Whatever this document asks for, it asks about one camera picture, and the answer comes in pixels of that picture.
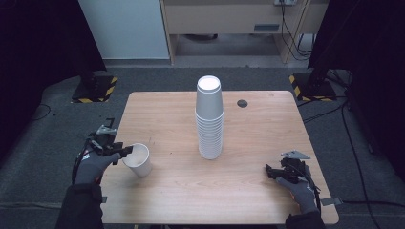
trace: black curtain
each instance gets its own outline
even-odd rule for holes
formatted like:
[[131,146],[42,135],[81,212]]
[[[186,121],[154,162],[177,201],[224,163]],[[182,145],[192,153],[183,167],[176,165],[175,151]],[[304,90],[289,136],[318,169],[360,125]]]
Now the black curtain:
[[330,0],[309,67],[352,72],[348,96],[371,150],[405,180],[404,15],[403,0]]
[[77,0],[1,0],[0,160],[8,153],[38,107],[42,92],[87,71],[105,71]]

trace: table top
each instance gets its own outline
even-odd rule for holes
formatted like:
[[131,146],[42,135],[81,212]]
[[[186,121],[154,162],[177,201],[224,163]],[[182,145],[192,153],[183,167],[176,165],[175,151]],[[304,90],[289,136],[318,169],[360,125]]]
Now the table top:
[[[290,92],[225,91],[223,101],[223,151],[207,160],[198,150],[196,92],[130,94],[116,142],[148,146],[153,169],[138,178],[122,161],[107,168],[104,223],[283,224],[299,207],[265,164],[281,169],[280,154],[294,149],[311,157],[320,198],[330,197]],[[322,207],[322,219],[338,221],[334,205]]]

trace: power strip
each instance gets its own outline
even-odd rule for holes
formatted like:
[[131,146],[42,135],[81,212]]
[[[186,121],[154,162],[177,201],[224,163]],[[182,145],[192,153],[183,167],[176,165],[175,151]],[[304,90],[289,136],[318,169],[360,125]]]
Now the power strip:
[[274,0],[274,5],[275,6],[294,6],[297,4],[297,0]]

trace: stack of paper cups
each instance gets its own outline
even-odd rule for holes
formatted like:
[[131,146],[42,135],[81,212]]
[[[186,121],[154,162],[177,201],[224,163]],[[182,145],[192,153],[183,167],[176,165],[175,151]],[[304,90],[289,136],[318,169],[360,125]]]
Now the stack of paper cups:
[[223,149],[224,105],[221,82],[215,76],[204,76],[197,84],[196,122],[201,156],[217,158]]

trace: white wall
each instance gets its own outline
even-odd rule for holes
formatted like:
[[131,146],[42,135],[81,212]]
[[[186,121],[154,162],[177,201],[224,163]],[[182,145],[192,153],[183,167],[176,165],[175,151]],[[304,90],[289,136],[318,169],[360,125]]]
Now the white wall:
[[79,0],[103,59],[169,59],[160,0]]

